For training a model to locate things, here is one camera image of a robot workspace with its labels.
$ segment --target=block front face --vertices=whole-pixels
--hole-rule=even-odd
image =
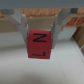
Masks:
[[[50,59],[51,31],[29,30],[27,52],[29,58]]]

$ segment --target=black letter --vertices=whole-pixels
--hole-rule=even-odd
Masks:
[[[37,55],[37,54],[33,54],[34,56],[45,56],[45,52],[43,52],[43,55]]]
[[[38,38],[34,39],[34,40],[33,40],[34,42],[46,42],[45,40],[38,40],[38,39],[41,39],[41,38],[43,38],[43,37],[46,37],[47,34],[34,33],[34,35],[43,35],[43,36],[41,36],[41,37],[38,37]]]

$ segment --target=red cube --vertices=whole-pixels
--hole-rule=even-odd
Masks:
[[[51,49],[51,31],[29,30],[27,41],[29,58],[50,59]]]

